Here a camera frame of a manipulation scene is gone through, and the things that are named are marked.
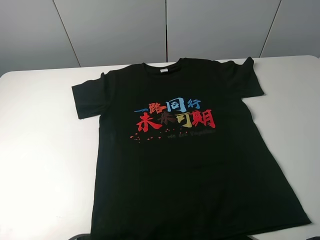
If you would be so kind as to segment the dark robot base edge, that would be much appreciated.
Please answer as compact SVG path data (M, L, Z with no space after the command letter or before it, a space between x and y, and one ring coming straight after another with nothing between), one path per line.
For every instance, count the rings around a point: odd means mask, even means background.
M68 240L91 240L91 235L89 233L81 233L81 234L72 236Z

